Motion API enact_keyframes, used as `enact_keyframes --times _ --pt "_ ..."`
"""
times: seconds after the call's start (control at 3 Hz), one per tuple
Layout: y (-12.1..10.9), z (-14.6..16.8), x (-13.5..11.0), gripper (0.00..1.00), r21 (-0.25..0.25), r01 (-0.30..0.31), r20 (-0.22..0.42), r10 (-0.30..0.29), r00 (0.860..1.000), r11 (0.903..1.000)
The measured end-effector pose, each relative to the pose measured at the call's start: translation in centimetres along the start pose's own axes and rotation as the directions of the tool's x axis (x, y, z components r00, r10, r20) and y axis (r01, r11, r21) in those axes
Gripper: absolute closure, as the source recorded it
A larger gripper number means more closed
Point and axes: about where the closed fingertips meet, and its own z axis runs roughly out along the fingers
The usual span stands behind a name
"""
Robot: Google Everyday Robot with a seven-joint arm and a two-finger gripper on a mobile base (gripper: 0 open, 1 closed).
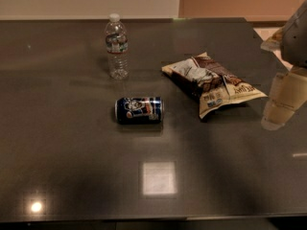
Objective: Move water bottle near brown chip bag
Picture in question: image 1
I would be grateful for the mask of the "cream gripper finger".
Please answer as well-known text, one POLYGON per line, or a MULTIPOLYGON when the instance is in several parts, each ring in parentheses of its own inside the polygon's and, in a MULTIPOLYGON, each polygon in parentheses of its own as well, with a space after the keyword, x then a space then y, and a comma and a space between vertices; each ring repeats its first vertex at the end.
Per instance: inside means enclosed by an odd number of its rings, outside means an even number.
POLYGON ((268 39, 261 43, 260 48, 265 51, 273 52, 281 49, 281 42, 283 37, 283 29, 280 28, 274 32, 268 39))
POLYGON ((307 68, 293 66, 277 73, 272 81, 261 125, 266 130, 278 130, 307 102, 307 68))

